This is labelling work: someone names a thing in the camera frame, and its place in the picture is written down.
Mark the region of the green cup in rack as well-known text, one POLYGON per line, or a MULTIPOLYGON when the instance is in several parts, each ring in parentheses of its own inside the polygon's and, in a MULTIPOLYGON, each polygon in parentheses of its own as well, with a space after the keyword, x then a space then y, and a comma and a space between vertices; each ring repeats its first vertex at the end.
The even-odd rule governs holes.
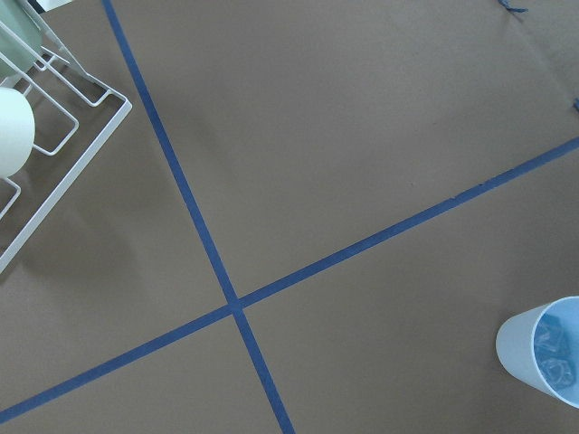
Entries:
MULTIPOLYGON (((1 22, 36 53, 41 51, 43 42, 41 30, 17 1, 1 2, 1 22)), ((1 29, 1 53, 22 71, 29 71, 36 62, 35 56, 4 29, 1 29)))

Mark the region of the white cup in rack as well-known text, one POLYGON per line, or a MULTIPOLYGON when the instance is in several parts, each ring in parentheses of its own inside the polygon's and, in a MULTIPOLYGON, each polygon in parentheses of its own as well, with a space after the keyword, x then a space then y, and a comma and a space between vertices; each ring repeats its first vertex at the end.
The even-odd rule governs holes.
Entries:
POLYGON ((1 88, 1 177, 17 173, 29 158, 35 135, 32 108, 18 90, 1 88))

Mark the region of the light blue plastic cup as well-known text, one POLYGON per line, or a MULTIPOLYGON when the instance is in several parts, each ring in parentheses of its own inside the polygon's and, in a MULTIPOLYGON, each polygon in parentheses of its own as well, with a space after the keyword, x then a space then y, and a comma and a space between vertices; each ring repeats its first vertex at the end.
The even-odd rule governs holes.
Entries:
POLYGON ((512 316, 499 328, 496 353, 513 377, 578 407, 578 297, 512 316))

